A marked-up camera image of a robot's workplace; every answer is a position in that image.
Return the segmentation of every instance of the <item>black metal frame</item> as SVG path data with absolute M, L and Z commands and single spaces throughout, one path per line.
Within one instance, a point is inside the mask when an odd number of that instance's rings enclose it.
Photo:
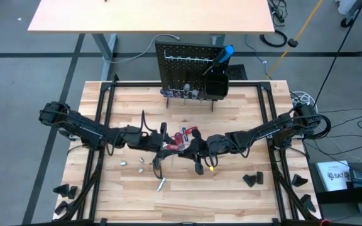
M 106 119 L 104 121 L 105 125 L 109 124 L 109 116 L 110 116 L 110 112 L 111 112 L 111 106 L 113 104 L 113 99 L 114 99 L 113 96 L 114 96 L 115 87 L 161 87 L 162 86 L 161 82 L 117 82 L 117 81 L 118 81 L 118 78 L 116 77 L 116 79 L 114 79 L 114 82 L 112 82 L 112 83 L 103 82 L 101 85 L 99 102 L 97 104 L 96 120 L 100 119 L 101 109 L 102 109 L 102 100 L 104 99 L 104 92 L 108 89 L 108 87 L 111 87 L 110 96 L 109 96 L 109 100 L 107 103 Z M 260 103 L 262 120 L 264 123 L 268 122 L 268 116 L 266 113 L 266 106 L 265 106 L 265 99 L 263 96 L 263 90 L 265 90 L 266 94 L 268 96 L 271 116 L 273 119 L 275 119 L 277 117 L 276 107 L 275 107 L 275 103 L 273 100 L 273 94 L 272 94 L 272 88 L 271 88 L 270 82 L 230 82 L 229 86 L 230 87 L 256 87 L 256 89 L 258 91 L 258 99 L 259 99 L 259 103 Z M 275 192 L 276 192 L 276 198 L 277 198 L 277 203 L 278 203 L 278 210 L 279 210 L 279 214 L 280 214 L 280 220 L 285 220 L 287 217 L 286 217 L 285 207 L 284 207 L 284 202 L 283 202 L 282 189 L 280 188 L 279 181 L 274 177 L 275 172 L 279 171 L 279 169 L 276 164 L 275 152 L 272 147 L 272 138 L 268 137 L 266 139 L 266 142 L 268 145 L 271 170 L 272 170 L 272 174 L 273 174 L 273 182 L 275 184 Z M 281 150 L 279 150 L 279 151 L 281 152 L 280 157 L 282 158 L 281 164 L 282 164 L 282 168 L 283 168 L 283 174 L 285 177 L 285 181 L 287 182 L 289 187 L 291 187 L 291 180 L 290 180 L 290 175 L 288 172 L 287 161 L 285 158 L 283 158 L 283 157 L 285 157 L 285 155 L 282 153 L 282 151 Z M 90 176 L 92 163 L 93 163 L 93 155 L 94 155 L 94 152 L 91 151 L 89 153 L 89 156 L 87 159 L 84 178 L 89 178 L 89 176 Z M 99 153 L 99 159 L 103 159 L 103 158 L 104 158 L 104 152 L 101 151 Z M 94 216 L 96 213 L 100 176 L 94 185 L 95 188 L 93 191 L 92 201 L 91 201 L 91 206 L 90 206 L 89 220 L 92 220 L 92 221 L 94 221 Z M 290 197 L 289 197 L 289 202 L 290 202 L 290 207 L 292 210 L 292 217 L 293 217 L 293 219 L 296 220 L 296 219 L 298 219 L 297 209 L 294 206 L 294 204 L 292 203 L 292 200 Z M 78 210 L 77 220 L 82 219 L 82 216 L 84 214 L 83 212 L 84 212 L 84 203 L 82 204 L 82 208 L 80 208 Z M 165 225 L 179 225 L 179 223 L 175 223 L 175 224 L 164 223 L 164 224 Z M 249 224 L 250 225 L 273 225 L 272 223 L 249 223 Z M 225 223 L 225 224 L 216 223 L 216 225 L 230 225 L 230 224 L 229 223 Z

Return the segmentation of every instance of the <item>gray floor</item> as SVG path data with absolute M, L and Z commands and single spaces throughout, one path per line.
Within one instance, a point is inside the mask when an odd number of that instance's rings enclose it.
M 283 31 L 293 37 L 316 5 L 316 0 L 287 0 L 288 17 Z M 26 31 L 38 1 L 0 1 L 0 53 L 49 53 L 74 51 L 77 35 L 34 34 Z M 300 39 L 297 52 L 336 51 L 346 29 L 339 26 L 343 17 L 334 1 L 325 1 Z M 179 35 L 186 43 L 209 43 L 209 36 Z M 153 35 L 119 35 L 118 52 L 141 52 Z M 160 40 L 173 41 L 171 38 Z M 283 51 L 264 45 L 258 35 L 249 35 L 248 41 L 258 51 Z M 244 43 L 244 35 L 227 35 L 225 44 L 237 51 L 251 51 Z M 362 51 L 362 12 L 358 17 L 343 51 Z M 98 52 L 90 35 L 85 37 L 82 52 Z M 263 57 L 268 69 L 277 58 Z M 38 111 L 46 102 L 58 100 L 70 58 L 0 58 L 0 225 L 20 224 L 47 141 L 49 128 L 41 125 Z M 231 64 L 245 65 L 248 79 L 264 79 L 263 65 L 255 57 L 233 57 Z M 332 58 L 287 57 L 273 74 L 274 79 L 288 80 L 291 90 L 303 90 L 316 96 L 326 76 Z M 78 108 L 84 82 L 99 80 L 102 60 L 80 58 L 70 86 L 67 103 Z M 115 66 L 121 80 L 158 80 L 155 58 L 139 58 Z M 350 109 L 362 107 L 362 58 L 338 58 L 331 77 L 319 99 L 319 109 Z M 327 114 L 333 124 L 360 116 L 361 111 Z M 333 129 L 331 134 L 362 134 L 356 121 Z M 339 138 L 336 142 L 349 149 L 362 144 L 362 139 Z M 320 147 L 330 153 L 339 152 L 328 139 L 319 141 Z M 60 184 L 69 142 L 57 136 L 46 179 L 41 191 L 33 222 L 51 219 L 56 195 L 52 188 Z M 329 157 L 310 149 L 311 162 L 329 161 Z M 350 153 L 362 159 L 362 149 Z M 338 219 L 355 215 L 347 205 L 323 206 L 326 218 Z M 362 216 L 342 220 L 362 223 Z

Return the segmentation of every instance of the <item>pegboard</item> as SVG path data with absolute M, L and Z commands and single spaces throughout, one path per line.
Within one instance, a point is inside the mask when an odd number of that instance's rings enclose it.
M 225 46 L 181 44 L 157 41 L 156 55 L 163 90 L 172 91 L 175 98 L 192 99 L 192 91 L 203 94 L 206 90 L 206 77 L 211 74 L 226 76 L 229 59 L 202 75 Z M 190 85 L 190 92 L 183 92 L 184 85 Z M 210 100 L 199 95 L 200 100 Z

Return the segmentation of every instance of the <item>metal leg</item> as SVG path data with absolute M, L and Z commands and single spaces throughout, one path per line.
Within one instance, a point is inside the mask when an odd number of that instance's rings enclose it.
M 114 53 L 114 49 L 117 44 L 117 34 L 112 34 L 110 36 L 110 40 L 107 43 L 104 34 L 92 34 L 94 41 L 96 42 L 97 46 L 99 47 L 101 54 L 103 55 L 103 59 L 107 61 L 112 61 L 112 53 Z M 110 75 L 112 72 L 112 63 L 104 62 L 103 69 L 101 73 L 101 80 L 111 80 Z
M 224 44 L 224 39 L 226 38 L 226 34 L 216 35 L 212 34 L 212 45 L 221 46 Z

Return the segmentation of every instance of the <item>screwdriver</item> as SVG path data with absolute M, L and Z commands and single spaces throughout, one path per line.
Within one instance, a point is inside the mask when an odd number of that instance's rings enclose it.
M 221 63 L 225 62 L 228 58 L 231 57 L 231 55 L 233 53 L 234 53 L 234 47 L 226 46 L 224 49 L 221 50 L 221 52 L 218 54 L 218 56 L 215 57 L 215 59 L 213 59 L 212 65 L 202 75 L 205 75 L 212 68 L 217 67 Z

